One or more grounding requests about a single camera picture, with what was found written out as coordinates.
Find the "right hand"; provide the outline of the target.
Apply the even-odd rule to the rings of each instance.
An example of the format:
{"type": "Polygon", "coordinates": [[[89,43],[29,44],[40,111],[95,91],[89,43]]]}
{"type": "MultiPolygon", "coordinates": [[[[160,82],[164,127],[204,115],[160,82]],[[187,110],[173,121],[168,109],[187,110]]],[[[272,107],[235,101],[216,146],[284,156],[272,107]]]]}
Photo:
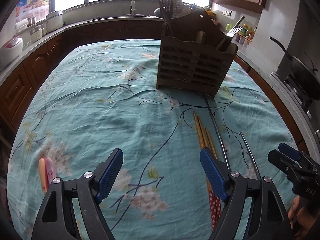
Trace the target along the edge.
{"type": "Polygon", "coordinates": [[[301,229],[295,233],[294,239],[304,239],[319,217],[319,211],[315,215],[312,215],[306,207],[299,208],[299,205],[300,196],[295,196],[287,213],[291,227],[293,227],[293,219],[295,217],[301,226],[301,229]]]}

